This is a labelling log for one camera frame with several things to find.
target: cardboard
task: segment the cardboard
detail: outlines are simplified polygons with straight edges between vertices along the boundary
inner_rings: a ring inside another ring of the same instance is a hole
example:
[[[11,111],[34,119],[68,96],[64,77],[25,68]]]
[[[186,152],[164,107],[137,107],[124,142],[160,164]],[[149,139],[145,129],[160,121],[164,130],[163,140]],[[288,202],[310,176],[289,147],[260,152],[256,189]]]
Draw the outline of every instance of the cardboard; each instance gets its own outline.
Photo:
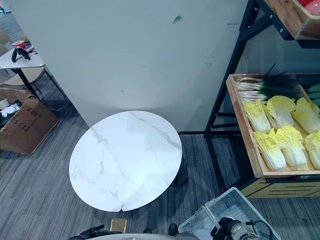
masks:
[[[22,154],[32,154],[59,119],[28,90],[0,88],[0,100],[10,104],[19,100],[20,110],[0,131],[0,148]]]

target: cup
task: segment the cup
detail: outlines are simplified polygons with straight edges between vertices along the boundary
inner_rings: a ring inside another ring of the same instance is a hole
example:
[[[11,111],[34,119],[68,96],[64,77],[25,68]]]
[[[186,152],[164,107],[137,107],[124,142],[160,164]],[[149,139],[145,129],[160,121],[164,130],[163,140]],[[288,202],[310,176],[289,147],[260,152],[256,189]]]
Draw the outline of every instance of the cup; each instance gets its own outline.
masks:
[[[15,41],[14,43],[12,43],[12,46],[20,47],[20,48],[25,49],[26,48],[26,43],[23,40],[19,40],[19,41]]]

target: white plastic basket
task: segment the white plastic basket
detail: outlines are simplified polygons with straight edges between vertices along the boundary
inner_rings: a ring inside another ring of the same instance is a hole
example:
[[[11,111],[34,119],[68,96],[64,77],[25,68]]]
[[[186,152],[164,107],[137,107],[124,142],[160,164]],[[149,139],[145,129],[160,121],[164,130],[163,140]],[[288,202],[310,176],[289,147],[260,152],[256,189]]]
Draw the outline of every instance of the white plastic basket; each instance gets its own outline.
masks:
[[[223,217],[237,219],[243,223],[245,221],[262,220],[269,225],[246,197],[237,188],[232,187],[219,197],[207,202],[205,207],[202,206],[195,215],[182,223],[178,230],[179,233],[193,233],[200,240],[212,240],[210,233],[215,225],[218,228],[220,227],[218,222]],[[264,224],[258,223],[254,228],[263,240],[269,239],[269,230]],[[275,230],[272,227],[271,229],[273,231],[272,239],[280,240],[281,238]]]
[[[215,223],[208,210],[201,206],[192,217],[180,224],[178,231],[179,233],[192,233],[200,240],[212,240],[210,233],[215,226],[219,226],[218,223]]]

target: round table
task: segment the round table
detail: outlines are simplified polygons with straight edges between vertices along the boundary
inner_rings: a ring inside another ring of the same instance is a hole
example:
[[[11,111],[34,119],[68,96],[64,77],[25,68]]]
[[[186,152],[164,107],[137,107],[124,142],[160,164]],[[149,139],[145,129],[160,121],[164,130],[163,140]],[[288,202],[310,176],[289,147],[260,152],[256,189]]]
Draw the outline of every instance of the round table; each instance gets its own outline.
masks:
[[[109,212],[142,207],[175,179],[182,146],[175,128],[147,111],[120,112],[99,121],[80,138],[69,177],[76,194]]]

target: black shoe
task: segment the black shoe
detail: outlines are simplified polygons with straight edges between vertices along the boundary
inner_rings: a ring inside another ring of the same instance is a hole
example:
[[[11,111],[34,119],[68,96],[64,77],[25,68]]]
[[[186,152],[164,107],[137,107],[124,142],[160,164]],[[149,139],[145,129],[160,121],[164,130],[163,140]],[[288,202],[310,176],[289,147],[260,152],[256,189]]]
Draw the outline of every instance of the black shoe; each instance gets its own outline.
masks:
[[[178,232],[178,226],[174,223],[171,223],[170,226],[169,226],[169,236],[175,236],[177,235],[179,232]]]
[[[144,234],[152,234],[152,231],[151,231],[149,228],[147,228],[147,229],[145,229],[145,230],[143,231],[143,233],[144,233]]]

